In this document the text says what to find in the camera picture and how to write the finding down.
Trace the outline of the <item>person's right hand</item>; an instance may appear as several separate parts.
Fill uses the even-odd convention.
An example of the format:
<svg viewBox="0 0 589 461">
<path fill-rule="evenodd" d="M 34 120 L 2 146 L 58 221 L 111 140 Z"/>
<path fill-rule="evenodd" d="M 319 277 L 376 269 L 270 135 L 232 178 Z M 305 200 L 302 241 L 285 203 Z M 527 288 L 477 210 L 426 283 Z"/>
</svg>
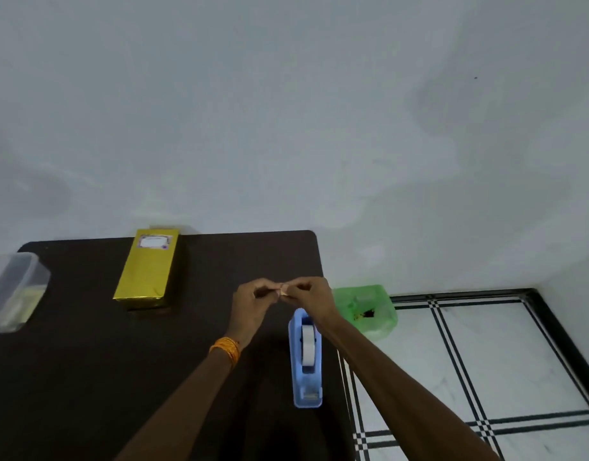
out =
<svg viewBox="0 0 589 461">
<path fill-rule="evenodd" d="M 289 287 L 304 289 L 304 309 L 321 333 L 327 333 L 341 319 L 332 290 L 324 277 L 299 277 L 285 282 Z"/>
</svg>

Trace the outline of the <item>person's left hand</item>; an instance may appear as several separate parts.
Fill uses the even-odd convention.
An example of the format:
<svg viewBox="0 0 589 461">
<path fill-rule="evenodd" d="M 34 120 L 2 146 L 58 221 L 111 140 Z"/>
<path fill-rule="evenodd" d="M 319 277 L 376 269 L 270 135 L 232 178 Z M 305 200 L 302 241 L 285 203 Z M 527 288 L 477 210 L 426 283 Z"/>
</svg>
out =
<svg viewBox="0 0 589 461">
<path fill-rule="evenodd" d="M 240 285 L 232 296 L 230 320 L 225 336 L 239 343 L 243 351 L 251 342 L 263 322 L 269 307 L 276 302 L 256 300 L 257 289 L 275 289 L 276 282 L 254 279 Z"/>
</svg>

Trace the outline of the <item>person's right forearm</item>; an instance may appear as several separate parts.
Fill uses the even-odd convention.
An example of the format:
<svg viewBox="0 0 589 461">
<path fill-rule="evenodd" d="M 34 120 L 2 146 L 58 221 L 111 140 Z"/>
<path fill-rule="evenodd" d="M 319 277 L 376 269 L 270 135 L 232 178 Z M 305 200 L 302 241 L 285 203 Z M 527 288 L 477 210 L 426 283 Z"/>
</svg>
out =
<svg viewBox="0 0 589 461">
<path fill-rule="evenodd" d="M 337 312 L 317 323 L 343 354 L 409 461 L 500 461 L 465 422 Z"/>
</svg>

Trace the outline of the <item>person's left forearm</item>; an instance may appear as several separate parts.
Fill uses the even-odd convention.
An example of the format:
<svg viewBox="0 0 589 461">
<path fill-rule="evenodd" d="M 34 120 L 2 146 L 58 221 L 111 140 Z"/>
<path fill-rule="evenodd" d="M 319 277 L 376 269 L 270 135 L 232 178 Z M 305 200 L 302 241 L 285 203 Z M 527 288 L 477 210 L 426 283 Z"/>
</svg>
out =
<svg viewBox="0 0 589 461">
<path fill-rule="evenodd" d="M 221 350 L 208 354 L 124 446 L 115 461 L 186 461 L 232 369 Z"/>
</svg>

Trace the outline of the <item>white tape roll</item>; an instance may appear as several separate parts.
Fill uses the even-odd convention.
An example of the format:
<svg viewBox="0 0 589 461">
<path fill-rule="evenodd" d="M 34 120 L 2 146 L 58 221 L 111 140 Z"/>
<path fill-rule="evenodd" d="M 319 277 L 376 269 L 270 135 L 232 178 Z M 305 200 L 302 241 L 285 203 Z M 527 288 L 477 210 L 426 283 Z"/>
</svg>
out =
<svg viewBox="0 0 589 461">
<path fill-rule="evenodd" d="M 313 368 L 315 365 L 315 326 L 302 324 L 301 326 L 301 365 Z"/>
</svg>

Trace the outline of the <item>orange thread wristband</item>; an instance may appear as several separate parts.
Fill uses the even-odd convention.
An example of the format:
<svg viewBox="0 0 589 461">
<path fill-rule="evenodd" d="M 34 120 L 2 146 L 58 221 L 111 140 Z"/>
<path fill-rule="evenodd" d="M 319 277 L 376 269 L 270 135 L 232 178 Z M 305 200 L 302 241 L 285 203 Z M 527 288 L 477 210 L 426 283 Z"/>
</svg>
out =
<svg viewBox="0 0 589 461">
<path fill-rule="evenodd" d="M 238 363 L 242 353 L 239 343 L 228 336 L 217 339 L 209 348 L 208 354 L 210 355 L 215 350 L 221 350 L 228 356 L 231 369 Z"/>
</svg>

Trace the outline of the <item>green plastic bin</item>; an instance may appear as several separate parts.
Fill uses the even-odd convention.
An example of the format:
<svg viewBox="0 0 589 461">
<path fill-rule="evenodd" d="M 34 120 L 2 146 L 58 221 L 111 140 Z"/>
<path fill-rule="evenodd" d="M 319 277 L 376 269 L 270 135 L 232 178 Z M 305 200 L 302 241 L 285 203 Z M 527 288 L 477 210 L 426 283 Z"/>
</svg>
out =
<svg viewBox="0 0 589 461">
<path fill-rule="evenodd" d="M 382 285 L 332 290 L 339 313 L 370 341 L 388 337 L 398 324 L 396 309 Z"/>
</svg>

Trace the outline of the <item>blue tape dispenser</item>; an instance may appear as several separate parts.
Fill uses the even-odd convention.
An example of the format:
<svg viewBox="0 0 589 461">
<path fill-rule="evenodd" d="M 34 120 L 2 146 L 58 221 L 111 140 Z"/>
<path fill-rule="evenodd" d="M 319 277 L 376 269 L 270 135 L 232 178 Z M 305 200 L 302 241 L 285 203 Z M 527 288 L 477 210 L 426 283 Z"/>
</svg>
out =
<svg viewBox="0 0 589 461">
<path fill-rule="evenodd" d="M 301 365 L 301 326 L 315 326 L 315 365 L 304 368 Z M 293 402 L 299 409 L 317 409 L 323 402 L 322 385 L 322 336 L 313 319 L 302 309 L 296 309 L 288 324 L 290 345 L 291 381 Z"/>
</svg>

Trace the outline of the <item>gold wrapped gift box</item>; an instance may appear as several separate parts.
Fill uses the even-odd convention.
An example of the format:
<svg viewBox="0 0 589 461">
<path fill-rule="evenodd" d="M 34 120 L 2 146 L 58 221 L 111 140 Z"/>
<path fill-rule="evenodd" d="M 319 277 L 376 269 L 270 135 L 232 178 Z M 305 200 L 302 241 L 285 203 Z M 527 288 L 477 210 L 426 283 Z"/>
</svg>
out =
<svg viewBox="0 0 589 461">
<path fill-rule="evenodd" d="M 166 307 L 179 237 L 178 229 L 137 230 L 113 300 L 129 311 Z"/>
</svg>

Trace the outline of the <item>clear plastic container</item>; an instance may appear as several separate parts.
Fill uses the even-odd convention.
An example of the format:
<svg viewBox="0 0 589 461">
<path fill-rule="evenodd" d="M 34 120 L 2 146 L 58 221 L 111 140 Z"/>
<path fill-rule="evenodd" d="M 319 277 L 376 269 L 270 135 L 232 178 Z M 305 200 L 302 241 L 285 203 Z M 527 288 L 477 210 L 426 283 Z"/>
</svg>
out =
<svg viewBox="0 0 589 461">
<path fill-rule="evenodd" d="M 50 278 L 34 253 L 0 255 L 0 334 L 16 332 L 27 323 Z"/>
</svg>

